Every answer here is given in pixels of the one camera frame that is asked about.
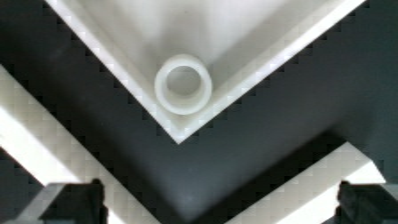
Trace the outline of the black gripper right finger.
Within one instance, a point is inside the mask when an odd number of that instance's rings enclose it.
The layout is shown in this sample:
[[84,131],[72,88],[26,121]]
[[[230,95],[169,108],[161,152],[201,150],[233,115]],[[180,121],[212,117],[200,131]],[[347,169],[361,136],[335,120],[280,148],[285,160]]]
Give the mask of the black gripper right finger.
[[398,184],[340,184],[335,224],[398,224]]

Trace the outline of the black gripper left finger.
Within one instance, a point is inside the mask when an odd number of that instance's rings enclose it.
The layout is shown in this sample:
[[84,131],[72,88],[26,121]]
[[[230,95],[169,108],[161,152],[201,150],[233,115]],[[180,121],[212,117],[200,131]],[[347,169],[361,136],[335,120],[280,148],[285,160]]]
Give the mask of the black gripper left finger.
[[109,224],[106,186],[52,183],[42,190],[17,218],[17,224]]

